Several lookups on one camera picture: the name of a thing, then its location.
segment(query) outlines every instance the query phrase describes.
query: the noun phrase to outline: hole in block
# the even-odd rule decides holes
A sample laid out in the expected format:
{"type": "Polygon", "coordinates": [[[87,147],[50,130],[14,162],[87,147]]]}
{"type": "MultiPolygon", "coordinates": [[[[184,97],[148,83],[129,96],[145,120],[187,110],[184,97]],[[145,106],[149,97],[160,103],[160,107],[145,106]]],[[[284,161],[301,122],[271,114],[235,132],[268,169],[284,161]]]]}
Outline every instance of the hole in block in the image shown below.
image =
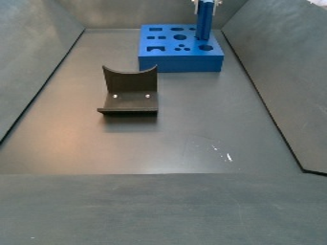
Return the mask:
{"type": "Polygon", "coordinates": [[[165,48],[164,48],[164,46],[149,46],[149,47],[147,47],[148,52],[151,52],[152,50],[165,51],[165,48]]]}
{"type": "Polygon", "coordinates": [[[185,40],[188,37],[187,37],[184,34],[176,34],[176,35],[173,36],[173,38],[175,38],[176,40],[185,40]]]}
{"type": "Polygon", "coordinates": [[[173,27],[173,28],[171,28],[171,30],[175,31],[175,32],[180,32],[180,31],[184,31],[184,28],[181,28],[181,27],[173,27]]]}
{"type": "Polygon", "coordinates": [[[149,31],[151,32],[159,32],[159,31],[161,31],[163,30],[163,28],[160,28],[160,27],[151,27],[149,28],[149,31]]]}
{"type": "Polygon", "coordinates": [[[203,51],[211,51],[213,50],[213,47],[211,45],[203,44],[199,46],[199,49],[203,51]]]}

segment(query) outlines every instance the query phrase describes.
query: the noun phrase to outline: black curved holder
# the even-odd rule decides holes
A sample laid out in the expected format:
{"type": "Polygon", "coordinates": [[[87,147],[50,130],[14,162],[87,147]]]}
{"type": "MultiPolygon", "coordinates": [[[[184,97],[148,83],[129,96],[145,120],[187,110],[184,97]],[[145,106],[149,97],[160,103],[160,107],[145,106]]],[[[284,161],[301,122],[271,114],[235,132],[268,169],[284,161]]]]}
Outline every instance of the black curved holder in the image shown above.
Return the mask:
{"type": "Polygon", "coordinates": [[[157,66],[137,72],[120,73],[104,67],[107,99],[103,114],[157,113],[157,66]]]}

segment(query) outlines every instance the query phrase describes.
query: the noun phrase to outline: gray floor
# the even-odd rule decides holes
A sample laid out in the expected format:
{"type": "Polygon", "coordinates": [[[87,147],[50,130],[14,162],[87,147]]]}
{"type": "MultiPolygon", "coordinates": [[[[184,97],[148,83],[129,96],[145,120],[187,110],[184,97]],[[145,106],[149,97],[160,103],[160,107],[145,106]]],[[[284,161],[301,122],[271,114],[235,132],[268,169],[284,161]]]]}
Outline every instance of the gray floor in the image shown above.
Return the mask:
{"type": "Polygon", "coordinates": [[[87,30],[0,146],[0,173],[299,173],[223,35],[220,73],[159,74],[156,117],[104,118],[101,66],[137,70],[139,30],[87,30]]]}

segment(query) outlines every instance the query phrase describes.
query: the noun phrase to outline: blue foam block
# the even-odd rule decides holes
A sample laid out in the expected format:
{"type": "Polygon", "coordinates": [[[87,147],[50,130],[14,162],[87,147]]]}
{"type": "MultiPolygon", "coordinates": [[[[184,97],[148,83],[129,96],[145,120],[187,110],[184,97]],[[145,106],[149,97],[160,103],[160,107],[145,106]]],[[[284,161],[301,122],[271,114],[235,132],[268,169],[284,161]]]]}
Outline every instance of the blue foam block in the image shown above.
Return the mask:
{"type": "Polygon", "coordinates": [[[139,42],[139,70],[155,65],[159,72],[219,72],[223,50],[211,33],[208,40],[195,38],[196,25],[143,25],[139,42]]]}

